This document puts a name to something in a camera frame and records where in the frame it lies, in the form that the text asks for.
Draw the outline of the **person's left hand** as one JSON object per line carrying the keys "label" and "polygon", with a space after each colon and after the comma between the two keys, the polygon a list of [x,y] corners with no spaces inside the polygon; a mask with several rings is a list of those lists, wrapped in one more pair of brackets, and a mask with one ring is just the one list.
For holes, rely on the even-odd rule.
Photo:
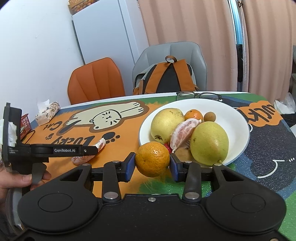
{"label": "person's left hand", "polygon": [[32,174],[22,175],[2,170],[0,173],[1,205],[5,203],[9,189],[24,188],[29,186],[30,190],[34,190],[35,188],[45,184],[45,181],[49,181],[51,177],[51,174],[48,171],[45,171],[41,181],[38,184],[32,184]]}

